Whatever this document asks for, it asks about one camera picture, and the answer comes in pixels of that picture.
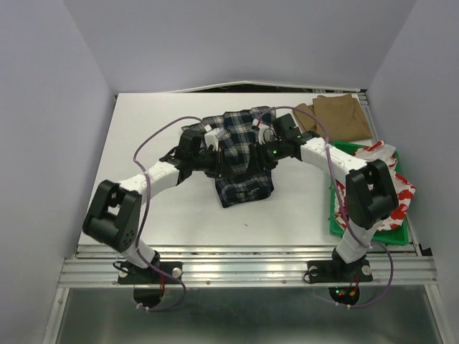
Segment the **navy plaid skirt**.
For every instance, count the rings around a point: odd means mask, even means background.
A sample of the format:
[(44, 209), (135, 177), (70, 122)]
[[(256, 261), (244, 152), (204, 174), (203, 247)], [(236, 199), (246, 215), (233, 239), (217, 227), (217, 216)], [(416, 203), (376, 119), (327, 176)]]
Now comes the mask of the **navy plaid skirt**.
[(229, 208), (252, 201), (262, 201), (274, 191), (272, 174), (264, 171), (253, 176), (247, 174), (250, 160), (249, 146), (259, 142), (259, 131), (252, 127), (253, 121), (262, 116), (262, 124), (269, 126), (275, 119), (275, 112), (268, 112), (267, 106), (253, 107), (249, 110), (225, 112), (221, 115), (203, 118), (200, 123), (187, 125), (182, 130), (204, 133), (205, 127), (221, 129), (218, 141), (224, 150), (235, 176), (217, 178), (214, 182), (222, 207)]

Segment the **brown pleated skirt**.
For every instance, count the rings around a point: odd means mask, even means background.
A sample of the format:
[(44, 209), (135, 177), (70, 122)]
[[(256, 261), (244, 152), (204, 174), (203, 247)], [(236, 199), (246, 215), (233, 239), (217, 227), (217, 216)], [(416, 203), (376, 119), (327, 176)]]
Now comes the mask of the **brown pleated skirt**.
[(325, 138), (325, 131), (318, 122), (303, 111), (313, 114), (323, 124), (330, 141), (354, 142), (373, 137), (360, 102), (350, 94), (338, 97), (319, 95), (311, 105), (302, 103), (293, 111), (302, 131), (315, 131)]

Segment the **white red floral skirt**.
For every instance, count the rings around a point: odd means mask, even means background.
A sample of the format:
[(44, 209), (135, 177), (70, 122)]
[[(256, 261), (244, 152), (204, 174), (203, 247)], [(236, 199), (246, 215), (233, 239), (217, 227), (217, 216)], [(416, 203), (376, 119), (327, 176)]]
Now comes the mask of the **white red floral skirt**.
[(364, 159), (365, 161), (380, 159), (387, 164), (394, 184), (394, 190), (399, 201), (399, 206), (391, 213), (388, 219), (382, 222), (377, 232), (390, 230), (396, 226), (400, 226), (403, 220), (406, 219), (407, 211), (415, 195), (416, 188), (401, 174), (396, 148), (380, 140), (372, 146), (358, 149), (353, 156)]

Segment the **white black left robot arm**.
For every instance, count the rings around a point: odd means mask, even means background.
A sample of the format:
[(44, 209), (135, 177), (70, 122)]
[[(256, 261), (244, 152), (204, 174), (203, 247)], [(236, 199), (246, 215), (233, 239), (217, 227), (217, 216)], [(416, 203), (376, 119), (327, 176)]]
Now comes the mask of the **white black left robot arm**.
[(140, 163), (135, 152), (133, 162), (141, 173), (123, 181), (104, 180), (98, 184), (83, 221), (83, 233), (121, 254), (143, 282), (161, 276), (180, 284), (178, 275), (161, 269), (159, 253), (141, 239), (141, 232), (154, 196), (178, 186), (195, 171), (211, 178), (223, 176), (227, 164), (219, 144), (222, 132), (208, 125), (203, 133), (185, 130), (177, 147), (150, 168)]

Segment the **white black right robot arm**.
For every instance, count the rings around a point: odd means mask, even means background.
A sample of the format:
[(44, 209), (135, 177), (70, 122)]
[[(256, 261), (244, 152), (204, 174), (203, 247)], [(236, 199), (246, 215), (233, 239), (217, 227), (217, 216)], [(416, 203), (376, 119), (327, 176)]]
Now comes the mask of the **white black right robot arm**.
[(291, 115), (274, 119), (273, 139), (262, 139), (249, 147), (249, 172), (273, 170), (278, 161), (295, 158), (329, 173), (334, 184), (342, 184), (345, 196), (339, 206), (346, 231), (330, 260), (311, 260), (303, 279), (308, 284), (350, 282), (357, 277), (372, 280), (366, 253), (372, 247), (377, 227), (389, 218), (399, 201), (387, 164), (365, 161), (339, 150), (313, 131), (301, 132)]

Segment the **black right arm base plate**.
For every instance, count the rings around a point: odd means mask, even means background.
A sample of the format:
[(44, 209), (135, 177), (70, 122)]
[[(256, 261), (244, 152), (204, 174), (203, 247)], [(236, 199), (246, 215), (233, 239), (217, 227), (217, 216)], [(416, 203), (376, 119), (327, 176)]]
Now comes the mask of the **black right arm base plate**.
[(366, 259), (360, 259), (351, 264), (338, 260), (311, 260), (307, 262), (303, 281), (308, 284), (315, 283), (347, 283), (347, 282), (372, 282), (372, 270)]

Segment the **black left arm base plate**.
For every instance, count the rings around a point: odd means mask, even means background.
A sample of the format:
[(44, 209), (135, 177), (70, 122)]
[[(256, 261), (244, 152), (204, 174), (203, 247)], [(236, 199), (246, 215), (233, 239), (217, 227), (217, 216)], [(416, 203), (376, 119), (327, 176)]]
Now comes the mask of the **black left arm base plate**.
[[(118, 271), (120, 285), (159, 285), (161, 282), (161, 275), (150, 268), (141, 269), (127, 261), (114, 262), (112, 266)], [(181, 262), (161, 262), (159, 269), (172, 274), (175, 268), (182, 267)]]

